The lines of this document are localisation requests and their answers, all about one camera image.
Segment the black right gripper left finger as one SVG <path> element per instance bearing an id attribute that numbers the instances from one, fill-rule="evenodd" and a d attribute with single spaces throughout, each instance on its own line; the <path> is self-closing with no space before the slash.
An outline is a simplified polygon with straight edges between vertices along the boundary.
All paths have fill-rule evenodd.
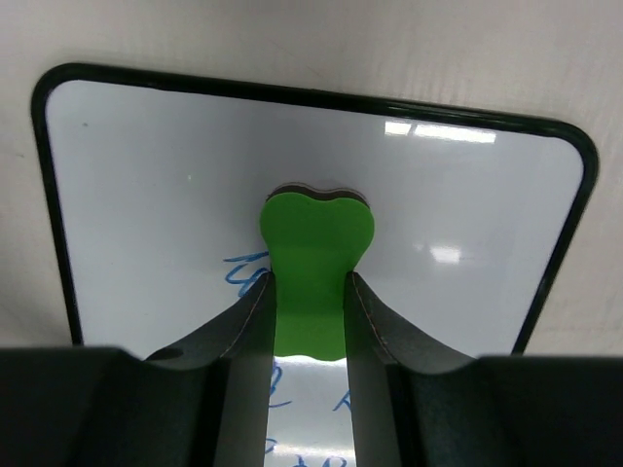
<path id="1" fill-rule="evenodd" d="M 276 322 L 275 276 L 264 272 L 243 297 L 187 336 L 147 357 L 202 379 L 190 466 L 261 466 L 265 455 Z"/>

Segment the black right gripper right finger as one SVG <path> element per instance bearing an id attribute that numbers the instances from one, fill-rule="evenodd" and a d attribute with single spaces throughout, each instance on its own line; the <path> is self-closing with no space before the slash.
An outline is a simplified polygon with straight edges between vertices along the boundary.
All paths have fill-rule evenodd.
<path id="1" fill-rule="evenodd" d="M 412 325 L 355 272 L 344 322 L 357 464 L 479 465 L 475 359 Z"/>

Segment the green whiteboard eraser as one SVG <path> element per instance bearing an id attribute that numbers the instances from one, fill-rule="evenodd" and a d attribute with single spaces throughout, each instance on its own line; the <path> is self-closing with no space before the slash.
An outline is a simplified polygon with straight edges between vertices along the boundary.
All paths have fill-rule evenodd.
<path id="1" fill-rule="evenodd" d="M 259 227 L 275 277 L 275 356 L 345 358 L 345 281 L 374 237 L 369 203 L 353 189 L 285 184 Z"/>

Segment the white whiteboard black frame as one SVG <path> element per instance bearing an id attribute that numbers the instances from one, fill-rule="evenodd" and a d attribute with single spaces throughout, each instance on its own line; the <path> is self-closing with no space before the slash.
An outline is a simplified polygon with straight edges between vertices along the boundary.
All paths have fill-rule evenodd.
<path id="1" fill-rule="evenodd" d="M 597 364 L 525 355 L 596 182 L 575 126 L 91 64 L 46 73 L 31 115 L 75 343 L 180 340 L 272 273 L 273 190 L 353 189 L 375 232 L 352 272 L 476 361 L 477 466 L 607 458 Z M 273 357 L 265 464 L 360 466 L 347 348 Z"/>

